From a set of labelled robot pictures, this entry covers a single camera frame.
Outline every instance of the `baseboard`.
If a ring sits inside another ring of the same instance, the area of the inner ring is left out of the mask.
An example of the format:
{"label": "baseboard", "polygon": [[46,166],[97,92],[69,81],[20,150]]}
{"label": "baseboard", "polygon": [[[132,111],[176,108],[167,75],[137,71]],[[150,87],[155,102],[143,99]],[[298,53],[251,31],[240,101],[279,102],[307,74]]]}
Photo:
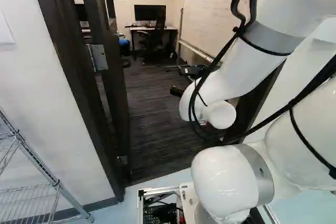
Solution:
{"label": "baseboard", "polygon": [[[90,204],[86,204],[86,205],[83,205],[83,207],[87,212],[92,212],[92,211],[95,211],[101,208],[114,206],[118,203],[119,203],[118,199],[116,197],[113,197],[113,198],[93,202]],[[71,218],[76,215],[78,215],[78,211],[75,208],[69,208],[69,209],[57,211],[54,215],[54,221]]]}

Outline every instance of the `floor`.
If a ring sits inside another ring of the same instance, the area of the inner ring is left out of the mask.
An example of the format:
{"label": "floor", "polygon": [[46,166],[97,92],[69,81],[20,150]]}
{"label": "floor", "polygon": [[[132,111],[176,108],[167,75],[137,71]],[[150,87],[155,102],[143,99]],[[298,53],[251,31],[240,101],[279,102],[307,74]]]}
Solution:
{"label": "floor", "polygon": [[181,120],[179,98],[170,95],[171,86],[185,89],[189,84],[177,71],[165,71],[173,63],[143,66],[138,58],[124,69],[131,114],[131,184],[186,169],[204,148]]}

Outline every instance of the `office chair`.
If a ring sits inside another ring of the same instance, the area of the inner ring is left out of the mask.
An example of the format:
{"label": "office chair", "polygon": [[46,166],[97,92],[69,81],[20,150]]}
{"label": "office chair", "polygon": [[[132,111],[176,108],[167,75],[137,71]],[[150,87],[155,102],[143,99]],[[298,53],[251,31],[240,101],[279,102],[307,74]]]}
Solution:
{"label": "office chair", "polygon": [[165,20],[164,10],[164,12],[158,13],[154,30],[150,32],[138,31],[140,37],[144,38],[144,40],[140,41],[140,45],[143,49],[143,65],[145,65],[146,62],[158,63],[164,54],[162,38],[164,34]]}

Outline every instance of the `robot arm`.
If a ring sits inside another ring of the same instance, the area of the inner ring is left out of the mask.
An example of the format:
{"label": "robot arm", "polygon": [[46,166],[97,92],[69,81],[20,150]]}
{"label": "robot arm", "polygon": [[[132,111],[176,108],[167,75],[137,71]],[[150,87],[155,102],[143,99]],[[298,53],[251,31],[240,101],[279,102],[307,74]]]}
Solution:
{"label": "robot arm", "polygon": [[[199,91],[207,106],[197,96],[197,119],[209,121],[218,129],[231,126],[236,113],[225,100],[248,93],[264,80],[325,18],[336,13],[336,6],[330,4],[334,1],[259,0],[257,20],[244,37],[278,55],[260,51],[237,38],[220,69],[210,74]],[[192,83],[180,101],[180,116],[186,121],[189,121],[188,107],[194,88]]]}
{"label": "robot arm", "polygon": [[[218,129],[231,126],[235,109],[224,100],[244,95],[264,80],[325,18],[336,14],[334,3],[335,0],[259,0],[257,20],[244,34],[247,41],[237,38],[220,69],[202,85],[199,94],[207,106],[196,97],[197,119],[209,121]],[[180,115],[186,121],[194,89],[192,83],[180,101]],[[333,166],[336,142],[330,122],[336,121],[336,115],[330,108],[335,107],[335,89],[334,78],[295,107],[303,134]],[[316,99],[330,107],[314,106]],[[326,120],[317,125],[315,116]],[[323,139],[313,126],[326,133]],[[328,172],[295,133],[289,113],[270,127],[264,140],[209,148],[192,163],[199,201],[218,223],[241,223],[250,208],[291,196],[303,188],[335,190],[336,180]]]}

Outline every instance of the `metal wire shelf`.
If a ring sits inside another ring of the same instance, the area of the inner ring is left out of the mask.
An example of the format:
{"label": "metal wire shelf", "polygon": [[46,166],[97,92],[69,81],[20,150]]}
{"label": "metal wire shelf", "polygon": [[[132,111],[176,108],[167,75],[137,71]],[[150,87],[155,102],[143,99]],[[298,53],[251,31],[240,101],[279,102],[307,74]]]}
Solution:
{"label": "metal wire shelf", "polygon": [[[11,124],[0,108],[0,176],[17,149],[21,150],[48,182],[0,189],[0,224],[51,224],[60,195],[80,213],[79,216],[72,218],[81,217],[88,219],[91,223],[94,222],[94,217],[84,210],[83,206],[64,187],[62,181],[39,158],[19,129]],[[55,223],[70,219],[57,220]]]}
{"label": "metal wire shelf", "polygon": [[16,134],[0,133],[0,176],[20,145]]}
{"label": "metal wire shelf", "polygon": [[0,223],[50,224],[59,195],[49,183],[0,190]]}

